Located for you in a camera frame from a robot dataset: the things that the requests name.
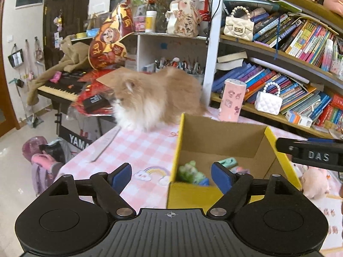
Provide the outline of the mint green small toy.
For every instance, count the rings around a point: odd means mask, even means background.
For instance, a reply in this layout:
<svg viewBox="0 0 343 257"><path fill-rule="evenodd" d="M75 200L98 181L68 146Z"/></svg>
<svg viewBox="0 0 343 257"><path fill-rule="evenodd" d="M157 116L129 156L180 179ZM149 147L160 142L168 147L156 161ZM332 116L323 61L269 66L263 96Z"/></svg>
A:
<svg viewBox="0 0 343 257"><path fill-rule="evenodd" d="M229 157L224 160L220 160L219 163L227 169L237 166L237 160L234 157Z"/></svg>

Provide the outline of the pink plush pig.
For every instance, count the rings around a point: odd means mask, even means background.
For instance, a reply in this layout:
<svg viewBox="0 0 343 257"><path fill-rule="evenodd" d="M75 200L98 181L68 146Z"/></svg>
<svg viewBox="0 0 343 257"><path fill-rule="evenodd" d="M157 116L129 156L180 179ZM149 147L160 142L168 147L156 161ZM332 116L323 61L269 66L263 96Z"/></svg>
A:
<svg viewBox="0 0 343 257"><path fill-rule="evenodd" d="M311 200L324 198L337 190L336 182L328 170L309 167L300 178L304 196Z"/></svg>

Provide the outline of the transparent plastic ruler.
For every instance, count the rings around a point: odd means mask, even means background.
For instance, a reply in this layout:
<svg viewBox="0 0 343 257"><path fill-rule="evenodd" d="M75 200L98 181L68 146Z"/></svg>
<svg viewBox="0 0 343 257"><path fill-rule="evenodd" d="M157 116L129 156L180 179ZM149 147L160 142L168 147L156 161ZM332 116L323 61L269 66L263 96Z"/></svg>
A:
<svg viewBox="0 0 343 257"><path fill-rule="evenodd" d="M100 138L94 151L88 157L89 163L95 162L100 157L100 155L108 148L108 146L112 143L112 141L118 135L120 130L121 130L121 127L117 125Z"/></svg>

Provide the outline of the yellow cardboard box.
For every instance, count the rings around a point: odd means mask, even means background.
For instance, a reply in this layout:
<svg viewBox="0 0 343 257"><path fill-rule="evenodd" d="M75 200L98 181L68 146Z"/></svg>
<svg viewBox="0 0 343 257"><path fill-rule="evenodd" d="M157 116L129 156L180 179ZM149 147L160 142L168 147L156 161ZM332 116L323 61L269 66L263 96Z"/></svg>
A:
<svg viewBox="0 0 343 257"><path fill-rule="evenodd" d="M292 162L275 148L277 138L285 136L286 133L266 125L183 114L167 207L207 211L222 196L211 177L211 166L215 162L233 173L247 172L257 179L278 173L300 189Z"/></svg>

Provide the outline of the green plush toy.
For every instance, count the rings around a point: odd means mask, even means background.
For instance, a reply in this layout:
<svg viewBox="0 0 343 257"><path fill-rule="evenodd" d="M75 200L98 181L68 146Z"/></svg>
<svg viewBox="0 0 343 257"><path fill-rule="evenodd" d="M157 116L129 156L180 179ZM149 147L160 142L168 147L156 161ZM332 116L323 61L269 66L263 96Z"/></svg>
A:
<svg viewBox="0 0 343 257"><path fill-rule="evenodd" d="M200 172L196 167L196 161L192 160L182 166L179 166L177 171L177 180L179 182L209 186L209 179L204 173Z"/></svg>

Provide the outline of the white quilted pearl handbag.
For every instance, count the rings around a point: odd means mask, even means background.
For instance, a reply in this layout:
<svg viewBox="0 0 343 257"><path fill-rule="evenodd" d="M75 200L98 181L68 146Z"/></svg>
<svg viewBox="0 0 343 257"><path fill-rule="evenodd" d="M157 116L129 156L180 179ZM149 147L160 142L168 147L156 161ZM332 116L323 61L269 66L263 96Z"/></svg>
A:
<svg viewBox="0 0 343 257"><path fill-rule="evenodd" d="M277 92L275 94L268 93L267 88L269 86L273 86L277 88ZM258 92L256 101L255 101L255 109L257 111L271 114L271 115L279 115L281 105L283 99L280 97L281 89L280 86L275 82L269 82L263 88L263 91Z"/></svg>

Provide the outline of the pink checkered desk mat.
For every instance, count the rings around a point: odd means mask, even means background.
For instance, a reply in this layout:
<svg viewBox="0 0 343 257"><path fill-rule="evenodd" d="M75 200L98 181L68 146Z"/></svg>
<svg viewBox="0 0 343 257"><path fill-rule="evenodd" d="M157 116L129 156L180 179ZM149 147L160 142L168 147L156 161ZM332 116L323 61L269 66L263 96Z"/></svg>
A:
<svg viewBox="0 0 343 257"><path fill-rule="evenodd" d="M215 116L186 115L178 125L158 131L119 131L109 147L91 162L101 141L80 152L61 170L76 179L111 172L123 163L132 166L122 197L139 213L134 222L117 223L109 256L240 256L238 243L222 223L206 222L203 214L221 197L213 182L198 186L182 182L178 168L195 161L206 176L215 161L233 157L255 178L272 173L285 176L301 188L304 166L292 163L275 149L286 133L265 125L217 121Z"/></svg>

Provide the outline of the pink school backpack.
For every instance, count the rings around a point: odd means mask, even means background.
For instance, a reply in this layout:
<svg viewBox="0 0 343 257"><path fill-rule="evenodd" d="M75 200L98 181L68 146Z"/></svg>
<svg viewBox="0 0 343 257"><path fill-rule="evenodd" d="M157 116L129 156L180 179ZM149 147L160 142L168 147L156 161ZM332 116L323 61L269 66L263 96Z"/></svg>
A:
<svg viewBox="0 0 343 257"><path fill-rule="evenodd" d="M69 145L60 137L50 143L43 136L32 137L24 143L22 153L31 163L32 184L36 196L53 184L59 170L72 158Z"/></svg>

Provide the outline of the pink sticker cylinder container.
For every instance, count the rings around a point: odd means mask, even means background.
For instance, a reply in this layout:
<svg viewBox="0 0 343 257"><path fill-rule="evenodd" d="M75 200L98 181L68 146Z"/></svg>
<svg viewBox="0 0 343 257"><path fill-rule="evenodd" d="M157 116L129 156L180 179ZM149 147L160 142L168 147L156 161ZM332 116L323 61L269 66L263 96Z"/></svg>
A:
<svg viewBox="0 0 343 257"><path fill-rule="evenodd" d="M226 79L219 107L219 120L236 123L243 104L246 83L237 79Z"/></svg>

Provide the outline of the orange fluffy cat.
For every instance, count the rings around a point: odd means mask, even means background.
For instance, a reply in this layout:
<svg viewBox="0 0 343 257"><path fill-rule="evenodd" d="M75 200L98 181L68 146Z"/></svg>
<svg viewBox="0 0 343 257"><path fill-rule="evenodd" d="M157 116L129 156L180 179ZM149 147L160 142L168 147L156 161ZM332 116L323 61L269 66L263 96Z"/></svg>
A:
<svg viewBox="0 0 343 257"><path fill-rule="evenodd" d="M151 131L178 123L183 113L206 113L201 84L175 67L152 74L118 69L112 83L109 101L116 123L123 129Z"/></svg>

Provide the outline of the wooden bookshelf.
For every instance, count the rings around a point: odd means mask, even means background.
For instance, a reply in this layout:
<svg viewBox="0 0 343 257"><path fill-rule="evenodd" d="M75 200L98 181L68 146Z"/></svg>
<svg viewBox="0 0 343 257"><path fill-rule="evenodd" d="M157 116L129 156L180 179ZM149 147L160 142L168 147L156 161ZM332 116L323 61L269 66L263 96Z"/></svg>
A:
<svg viewBox="0 0 343 257"><path fill-rule="evenodd" d="M213 85L214 74L216 71L217 55L219 45L223 44L230 48L231 51L243 49L246 51L249 59L255 63L262 64L265 67L271 67L279 73L292 72L296 75L309 79L311 82L324 83L325 90L329 93L338 92L342 94L342 81L333 77L329 73L325 73L321 69L314 67L309 63L305 63L299 59L287 55L273 48L244 41L242 39L227 37L221 34L221 18L223 10L223 0L212 0L211 5L211 28L209 29L209 46L206 58L205 79L203 83L203 95L205 103L208 105L211 101L219 102L219 97L211 94L210 91ZM300 125L289 123L281 114L271 115L257 111L252 104L244 104L242 107L243 116L251 115L253 120L262 121L268 125L279 124L280 128L289 131L291 128L297 131L298 135L303 137L320 137L331 138L329 132L317 131L314 128L306 128Z"/></svg>

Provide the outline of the cream quilted pearl handbag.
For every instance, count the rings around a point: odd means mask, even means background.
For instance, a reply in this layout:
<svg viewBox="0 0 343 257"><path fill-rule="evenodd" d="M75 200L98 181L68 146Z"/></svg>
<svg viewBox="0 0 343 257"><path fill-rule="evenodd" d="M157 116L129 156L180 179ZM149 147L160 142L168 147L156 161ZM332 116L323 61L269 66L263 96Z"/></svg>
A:
<svg viewBox="0 0 343 257"><path fill-rule="evenodd" d="M237 11L244 11L247 19L237 18ZM251 20L249 11L243 6L236 6L229 16L226 17L223 34L229 37L252 41L253 39L254 22Z"/></svg>

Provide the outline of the brown cloth on piano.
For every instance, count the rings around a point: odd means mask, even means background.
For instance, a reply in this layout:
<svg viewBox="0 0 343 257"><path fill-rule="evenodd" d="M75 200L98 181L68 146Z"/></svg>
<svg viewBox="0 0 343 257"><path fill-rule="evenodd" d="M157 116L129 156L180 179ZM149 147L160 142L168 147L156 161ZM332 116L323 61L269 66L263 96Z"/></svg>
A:
<svg viewBox="0 0 343 257"><path fill-rule="evenodd" d="M63 57L56 65L47 69L29 83L27 106L34 106L38 103L38 88L52 79L57 71L71 73L91 67L88 60L89 45L82 42L72 43L72 39L76 39L76 34L68 35L61 40L60 47L64 53Z"/></svg>

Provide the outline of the red cartoon foil balloon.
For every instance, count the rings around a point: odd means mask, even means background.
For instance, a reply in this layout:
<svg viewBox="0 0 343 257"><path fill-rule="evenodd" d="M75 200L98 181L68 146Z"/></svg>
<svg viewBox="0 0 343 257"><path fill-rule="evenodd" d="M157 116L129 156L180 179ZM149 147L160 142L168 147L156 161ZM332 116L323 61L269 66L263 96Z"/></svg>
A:
<svg viewBox="0 0 343 257"><path fill-rule="evenodd" d="M127 49L122 40L133 32L131 0L122 0L91 41L88 50L88 61L91 67L102 70L125 61Z"/></svg>

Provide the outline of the ceramic rabbit figurine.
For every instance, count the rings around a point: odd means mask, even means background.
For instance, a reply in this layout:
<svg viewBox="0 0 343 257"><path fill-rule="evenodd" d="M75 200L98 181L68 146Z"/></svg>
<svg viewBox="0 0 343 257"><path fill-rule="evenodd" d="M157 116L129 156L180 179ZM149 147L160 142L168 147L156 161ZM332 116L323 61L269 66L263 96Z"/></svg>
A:
<svg viewBox="0 0 343 257"><path fill-rule="evenodd" d="M172 1L170 10L166 12L165 16L167 18L167 34L188 38L198 36L198 26L201 24L202 16L193 0Z"/></svg>

